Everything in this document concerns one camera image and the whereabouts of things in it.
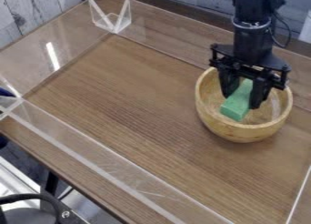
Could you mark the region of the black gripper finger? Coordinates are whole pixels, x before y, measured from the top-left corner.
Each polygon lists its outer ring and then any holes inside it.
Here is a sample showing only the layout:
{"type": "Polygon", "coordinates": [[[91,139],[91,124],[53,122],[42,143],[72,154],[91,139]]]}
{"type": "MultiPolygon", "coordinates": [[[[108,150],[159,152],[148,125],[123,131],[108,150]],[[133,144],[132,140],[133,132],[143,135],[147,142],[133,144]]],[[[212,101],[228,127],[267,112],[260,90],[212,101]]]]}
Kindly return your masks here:
{"type": "Polygon", "coordinates": [[[233,69],[223,67],[219,69],[220,87],[224,97],[229,97],[239,87],[239,76],[233,69]]]}
{"type": "Polygon", "coordinates": [[[265,101],[271,90],[269,83],[265,78],[256,77],[252,80],[252,90],[249,92],[249,108],[256,109],[265,101]]]}

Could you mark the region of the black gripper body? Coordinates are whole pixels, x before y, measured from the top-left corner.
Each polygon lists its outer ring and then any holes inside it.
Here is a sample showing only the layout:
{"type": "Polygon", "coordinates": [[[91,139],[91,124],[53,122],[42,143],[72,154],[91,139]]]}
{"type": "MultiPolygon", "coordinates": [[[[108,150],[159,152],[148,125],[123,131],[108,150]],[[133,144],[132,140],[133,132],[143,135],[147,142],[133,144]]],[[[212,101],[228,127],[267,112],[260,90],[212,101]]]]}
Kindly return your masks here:
{"type": "Polygon", "coordinates": [[[251,81],[256,77],[267,79],[271,88],[283,90],[288,81],[291,66],[273,55],[276,42],[273,20],[263,23],[233,21],[233,44],[212,44],[209,64],[217,69],[227,67],[236,71],[239,78],[251,81]]]}

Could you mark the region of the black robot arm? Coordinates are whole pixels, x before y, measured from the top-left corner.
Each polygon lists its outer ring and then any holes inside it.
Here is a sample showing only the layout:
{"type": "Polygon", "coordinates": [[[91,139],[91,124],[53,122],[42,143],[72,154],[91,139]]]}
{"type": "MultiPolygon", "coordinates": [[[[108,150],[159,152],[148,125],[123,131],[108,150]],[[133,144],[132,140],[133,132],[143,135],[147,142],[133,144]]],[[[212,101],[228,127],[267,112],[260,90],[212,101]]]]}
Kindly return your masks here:
{"type": "Polygon", "coordinates": [[[212,44],[209,65],[217,69],[220,88],[229,97],[240,78],[252,81],[248,97],[251,109],[257,109],[271,89],[284,90],[291,66],[273,54],[273,45],[284,47],[275,38],[277,9],[285,0],[232,0],[235,14],[233,44],[212,44]]]}

